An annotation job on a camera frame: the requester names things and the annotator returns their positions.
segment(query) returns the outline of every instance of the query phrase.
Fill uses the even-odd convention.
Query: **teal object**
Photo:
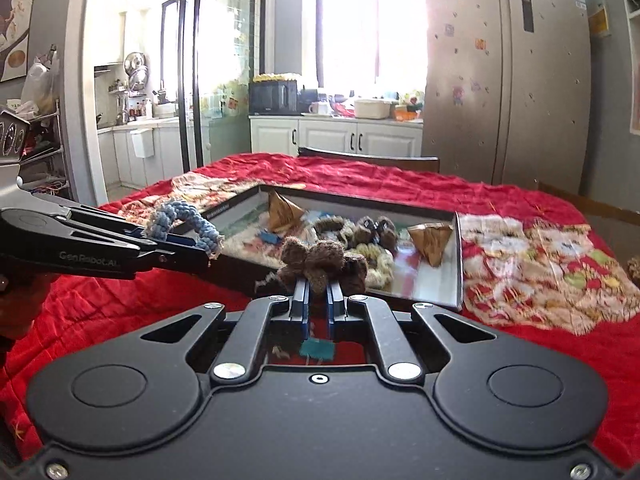
[[[335,356],[335,343],[326,339],[310,338],[302,343],[298,352],[302,357],[333,361]]]

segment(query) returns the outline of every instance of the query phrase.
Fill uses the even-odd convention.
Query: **microwave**
[[[298,82],[249,83],[249,113],[251,115],[298,115]]]

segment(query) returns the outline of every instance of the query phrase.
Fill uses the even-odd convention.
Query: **white trash bin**
[[[154,156],[154,131],[151,128],[131,130],[129,135],[137,158]]]

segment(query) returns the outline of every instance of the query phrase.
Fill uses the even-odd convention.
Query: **chair backrest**
[[[322,158],[340,158],[353,162],[368,162],[376,166],[391,166],[400,170],[431,171],[440,173],[440,159],[437,156],[404,157],[404,156],[373,156],[356,155],[355,153],[326,152],[313,148],[298,148],[299,156],[321,156]]]
[[[573,204],[585,215],[594,231],[613,250],[618,260],[624,262],[640,254],[640,213],[620,209],[585,196],[574,195],[549,184],[538,184],[538,190],[557,196]]]

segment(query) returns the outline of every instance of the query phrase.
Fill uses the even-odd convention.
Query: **refrigerator door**
[[[513,87],[502,182],[577,192],[591,100],[587,12],[581,0],[509,1]]]
[[[502,94],[500,0],[427,0],[429,69],[422,154],[491,183]]]

